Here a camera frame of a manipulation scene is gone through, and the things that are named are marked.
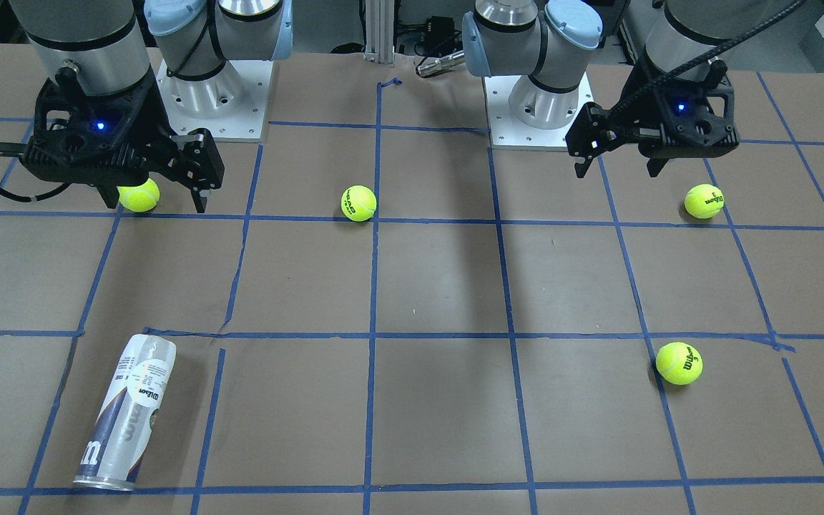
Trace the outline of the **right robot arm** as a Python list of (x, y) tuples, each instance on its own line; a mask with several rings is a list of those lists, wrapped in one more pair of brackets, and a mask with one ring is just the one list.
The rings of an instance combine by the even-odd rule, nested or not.
[(290, 1), (13, 1), (48, 79), (29, 141), (9, 155), (39, 180), (97, 190), (153, 174), (183, 186), (202, 214), (225, 166), (216, 137), (259, 138), (268, 79), (256, 64), (293, 49)]

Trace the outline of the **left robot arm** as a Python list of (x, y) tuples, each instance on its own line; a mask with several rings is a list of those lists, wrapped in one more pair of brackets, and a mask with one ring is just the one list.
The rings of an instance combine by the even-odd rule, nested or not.
[(735, 92), (722, 55), (775, 25), (765, 1), (664, 1), (618, 102), (579, 100), (579, 83), (604, 36), (582, 1), (477, 1), (462, 21), (476, 77), (516, 76), (510, 107), (527, 126), (568, 126), (566, 150), (585, 176), (596, 157), (634, 144), (650, 176), (673, 159), (720, 157), (739, 146)]

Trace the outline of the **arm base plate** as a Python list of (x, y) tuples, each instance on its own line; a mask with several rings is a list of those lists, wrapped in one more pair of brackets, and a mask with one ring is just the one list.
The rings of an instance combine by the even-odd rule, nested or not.
[(483, 86), (494, 149), (566, 152), (570, 127), (593, 102), (586, 73), (570, 92), (548, 92), (526, 76), (485, 77)]
[(177, 134), (205, 128), (218, 142), (261, 143), (265, 139), (275, 63), (231, 61), (215, 77), (198, 82), (157, 72), (170, 126)]

